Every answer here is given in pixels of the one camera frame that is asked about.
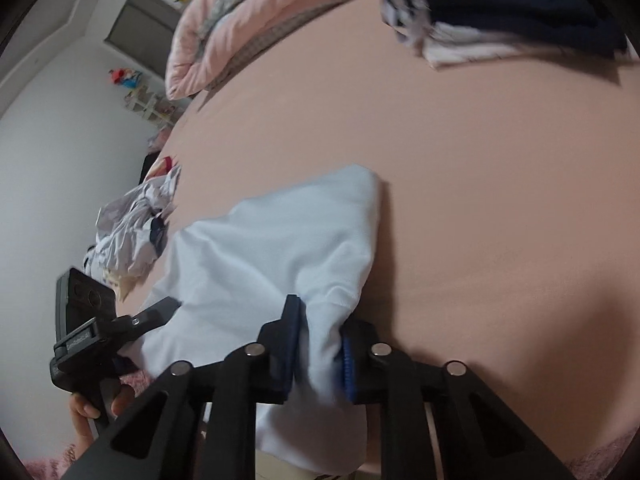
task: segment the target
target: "gray window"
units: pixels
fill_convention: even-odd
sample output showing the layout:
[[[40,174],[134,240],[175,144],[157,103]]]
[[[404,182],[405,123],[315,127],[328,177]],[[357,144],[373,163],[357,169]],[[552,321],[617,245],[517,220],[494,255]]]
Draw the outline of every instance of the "gray window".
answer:
[[[127,0],[106,41],[164,78],[180,12],[162,0]]]

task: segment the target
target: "black triangular cutout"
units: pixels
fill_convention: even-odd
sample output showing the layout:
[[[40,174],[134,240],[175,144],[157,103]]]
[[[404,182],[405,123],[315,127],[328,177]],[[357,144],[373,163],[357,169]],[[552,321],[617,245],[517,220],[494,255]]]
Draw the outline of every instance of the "black triangular cutout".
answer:
[[[146,458],[151,448],[167,395],[156,393],[111,441],[111,447],[134,458]]]
[[[524,439],[502,420],[478,394],[469,395],[469,402],[476,414],[476,420],[489,456],[500,458],[524,451]]]

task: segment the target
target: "mattress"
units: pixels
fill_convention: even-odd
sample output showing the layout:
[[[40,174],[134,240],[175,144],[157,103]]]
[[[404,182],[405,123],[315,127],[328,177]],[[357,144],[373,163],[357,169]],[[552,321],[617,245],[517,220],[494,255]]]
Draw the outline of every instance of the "mattress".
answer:
[[[182,165],[170,237],[372,169],[385,189],[359,315],[416,359],[467,362],[569,460],[640,420],[639,96],[640,67],[585,57],[436,72],[379,0],[355,0],[194,99],[162,153]]]

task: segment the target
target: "white cloth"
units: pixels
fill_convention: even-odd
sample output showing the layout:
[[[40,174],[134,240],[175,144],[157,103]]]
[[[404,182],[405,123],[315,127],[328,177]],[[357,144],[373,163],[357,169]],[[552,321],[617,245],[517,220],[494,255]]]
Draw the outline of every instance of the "white cloth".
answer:
[[[94,259],[103,269],[119,277],[138,277],[149,270],[158,257],[149,237],[151,221],[156,216],[166,219],[174,210],[179,176],[180,166],[175,166],[100,208]]]
[[[318,473],[356,470],[366,453],[363,406],[348,402],[338,329],[357,306],[378,230],[378,178],[348,166],[240,202],[170,241],[164,277],[143,308],[182,306],[123,351],[153,376],[177,360],[217,362],[279,319],[287,294],[306,305],[294,386],[283,406],[259,405],[256,446]]]

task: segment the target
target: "human hand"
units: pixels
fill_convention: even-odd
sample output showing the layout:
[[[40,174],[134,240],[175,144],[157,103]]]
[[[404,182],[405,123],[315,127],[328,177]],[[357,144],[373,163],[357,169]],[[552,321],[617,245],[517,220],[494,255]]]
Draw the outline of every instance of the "human hand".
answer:
[[[133,388],[128,384],[123,384],[120,391],[111,403],[113,415],[119,416],[136,397]],[[88,400],[80,394],[72,394],[69,397],[69,412],[71,422],[76,430],[76,458],[80,458],[87,448],[94,442],[94,436],[89,426],[89,418],[98,418],[100,412]]]

